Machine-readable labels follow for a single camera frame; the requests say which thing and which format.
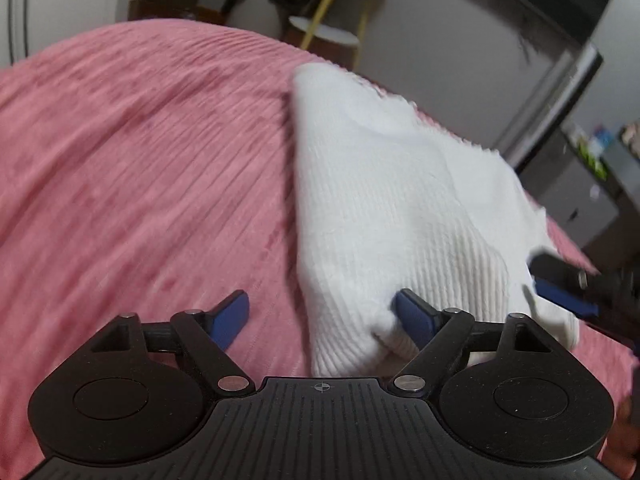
white towel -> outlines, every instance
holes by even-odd
[[[297,70],[294,113],[298,277],[315,376],[385,373],[390,352],[415,356],[390,309],[403,287],[477,320],[523,312],[577,343],[574,316],[545,301],[532,312],[527,261],[552,250],[545,213],[497,153],[328,64]]]

black plastic base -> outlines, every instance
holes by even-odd
[[[95,468],[53,458],[31,480],[614,479],[596,460],[530,468],[467,449],[428,403],[376,379],[269,378],[255,395],[221,400],[204,427],[156,460]]]

cabinet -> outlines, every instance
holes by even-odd
[[[527,192],[584,248],[618,216],[615,202],[558,131],[520,174]]]

ribbed fabric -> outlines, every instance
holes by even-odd
[[[240,30],[153,20],[0,73],[2,480],[42,459],[33,389],[119,312],[167,320],[245,288],[250,320],[231,357],[257,383],[309,373],[289,99],[295,67],[313,59]],[[626,349],[582,326],[576,355],[616,400],[628,391]]]
[[[533,290],[528,259],[552,245],[544,212],[500,156],[325,63],[300,67],[294,88],[298,278],[314,374],[385,374],[389,352],[415,356],[390,308],[405,287],[480,321],[523,312],[577,343],[572,314],[533,308],[523,292]]]

black device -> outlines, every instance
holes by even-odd
[[[640,267],[591,274],[552,254],[539,254],[529,270],[540,296],[573,312],[640,357]],[[640,366],[633,370],[631,401],[629,421],[640,427]],[[640,480],[640,468],[632,478]]]
[[[410,290],[394,308],[421,350],[387,384],[266,378],[258,390],[222,350],[247,319],[244,292],[168,323],[118,316],[31,397],[46,458],[27,478],[615,478],[595,459],[609,394],[532,319],[477,322]],[[496,355],[466,367],[472,351]]]

